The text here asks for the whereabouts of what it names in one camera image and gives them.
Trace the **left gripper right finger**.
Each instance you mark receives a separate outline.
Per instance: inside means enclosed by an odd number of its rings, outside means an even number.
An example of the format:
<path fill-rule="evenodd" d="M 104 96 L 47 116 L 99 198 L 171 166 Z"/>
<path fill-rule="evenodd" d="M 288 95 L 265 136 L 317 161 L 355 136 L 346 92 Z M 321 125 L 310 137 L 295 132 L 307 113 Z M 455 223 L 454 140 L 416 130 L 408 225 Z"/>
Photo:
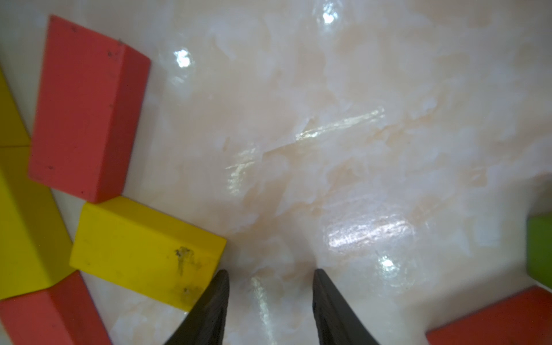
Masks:
<path fill-rule="evenodd" d="M 312 288 L 313 315 L 321 345 L 379 344 L 324 270 L 314 271 Z"/>

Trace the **yellow block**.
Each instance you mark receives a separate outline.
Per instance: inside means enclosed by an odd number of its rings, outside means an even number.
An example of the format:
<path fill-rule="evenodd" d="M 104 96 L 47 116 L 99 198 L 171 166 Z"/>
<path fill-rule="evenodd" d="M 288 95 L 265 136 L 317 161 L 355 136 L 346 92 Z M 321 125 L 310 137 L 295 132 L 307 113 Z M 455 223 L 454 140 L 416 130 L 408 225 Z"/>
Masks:
<path fill-rule="evenodd" d="M 1 147 L 28 147 L 30 137 L 18 112 L 4 73 L 1 72 Z"/>
<path fill-rule="evenodd" d="M 72 241 L 53 194 L 27 176 L 28 147 L 1 148 L 1 299 L 52 287 L 72 274 Z"/>
<path fill-rule="evenodd" d="M 123 196 L 85 203 L 70 266 L 189 312 L 227 240 Z"/>

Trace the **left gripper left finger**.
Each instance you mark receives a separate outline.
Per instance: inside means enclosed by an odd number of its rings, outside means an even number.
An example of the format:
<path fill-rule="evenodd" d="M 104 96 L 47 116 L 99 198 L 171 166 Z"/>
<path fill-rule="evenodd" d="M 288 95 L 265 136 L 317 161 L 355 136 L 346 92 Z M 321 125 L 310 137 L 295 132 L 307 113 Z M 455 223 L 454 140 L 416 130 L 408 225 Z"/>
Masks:
<path fill-rule="evenodd" d="M 229 292 L 229 273 L 226 270 L 220 270 L 165 344 L 222 344 Z"/>

